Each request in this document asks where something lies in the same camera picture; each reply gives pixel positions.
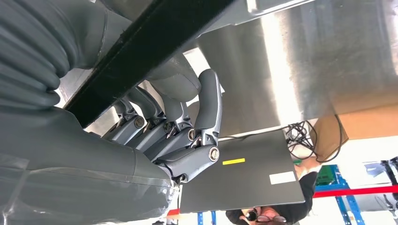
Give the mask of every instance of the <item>black cable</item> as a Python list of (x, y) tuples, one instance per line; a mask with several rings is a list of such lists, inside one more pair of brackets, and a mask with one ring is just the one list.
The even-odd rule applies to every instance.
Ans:
[[(330, 162), (333, 159), (335, 159), (338, 156), (338, 154), (340, 154), (341, 146), (343, 145), (343, 125), (341, 124), (340, 118), (336, 114), (335, 114), (335, 118), (336, 118), (336, 120), (338, 122), (338, 127), (339, 127), (339, 132), (340, 132), (340, 143), (339, 143), (337, 152), (334, 155), (334, 157), (332, 157), (331, 159), (328, 159), (328, 160), (323, 160), (323, 161), (318, 160), (319, 155), (315, 152), (315, 148), (316, 148), (317, 143), (318, 143), (318, 134), (316, 133), (316, 130), (313, 127), (313, 125), (310, 122), (308, 122), (307, 120), (303, 121), (303, 122), (300, 122), (300, 123), (293, 123), (293, 124), (290, 124), (290, 125), (288, 125), (286, 127), (279, 128), (277, 130), (282, 130), (282, 129), (286, 129), (286, 128), (288, 129), (286, 131), (286, 135), (289, 138), (286, 141), (287, 141), (287, 144), (288, 144), (288, 148), (289, 149), (292, 148), (289, 151), (290, 154), (293, 155), (295, 158), (304, 160), (304, 159), (308, 159), (308, 158), (312, 157), (313, 155), (315, 155), (317, 162), (319, 162), (319, 163), (327, 163), (327, 162)], [(311, 128), (311, 130), (307, 131), (305, 129), (305, 127), (304, 127), (305, 124), (308, 124), (309, 127)], [(292, 132), (293, 131), (297, 132), (297, 135), (295, 137), (292, 137)], [(315, 135), (315, 140), (314, 140), (313, 143), (310, 143), (311, 137), (310, 137), (309, 134), (310, 134), (311, 131), (313, 131), (314, 135)], [(222, 138), (233, 138), (233, 139), (244, 140), (245, 138), (253, 136), (253, 135), (258, 135), (258, 134), (249, 134), (249, 135), (245, 135), (245, 136), (241, 136), (241, 137), (225, 136), (225, 137), (222, 137)], [(295, 149), (295, 147), (297, 145), (302, 145), (305, 148), (311, 150), (311, 154), (309, 156), (307, 156), (307, 157), (297, 157), (296, 155), (293, 154), (293, 151), (294, 151), (294, 149)]]

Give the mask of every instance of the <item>plastic wrap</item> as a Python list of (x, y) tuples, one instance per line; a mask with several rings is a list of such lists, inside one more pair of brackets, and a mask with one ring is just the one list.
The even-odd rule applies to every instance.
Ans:
[[(30, 171), (28, 164), (0, 154), (5, 225), (118, 224), (159, 217), (178, 194), (177, 185), (166, 180), (59, 167)], [(155, 198), (160, 204), (151, 203)]]

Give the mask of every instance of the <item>stainless steel surface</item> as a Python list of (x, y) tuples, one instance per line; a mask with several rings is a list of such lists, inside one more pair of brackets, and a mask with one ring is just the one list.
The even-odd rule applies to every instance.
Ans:
[(397, 6), (316, 0), (203, 34), (225, 89), (221, 137), (397, 103)]

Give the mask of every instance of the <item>dark hair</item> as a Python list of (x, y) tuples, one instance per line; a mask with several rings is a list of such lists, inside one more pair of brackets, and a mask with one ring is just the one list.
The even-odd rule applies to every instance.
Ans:
[[(227, 210), (225, 215), (235, 225), (247, 225), (246, 221), (239, 219), (240, 216), (244, 216), (241, 210)], [(273, 222), (271, 225), (292, 225), (293, 223)]]

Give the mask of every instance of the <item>metal sheet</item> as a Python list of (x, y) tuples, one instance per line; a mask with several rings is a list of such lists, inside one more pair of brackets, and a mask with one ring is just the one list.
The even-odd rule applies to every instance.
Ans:
[(221, 136), (398, 102), (397, 6), (317, 0), (203, 34), (194, 46), (225, 89)]
[(222, 141), (219, 149), (218, 161), (183, 185), (181, 213), (304, 202), (283, 131)]

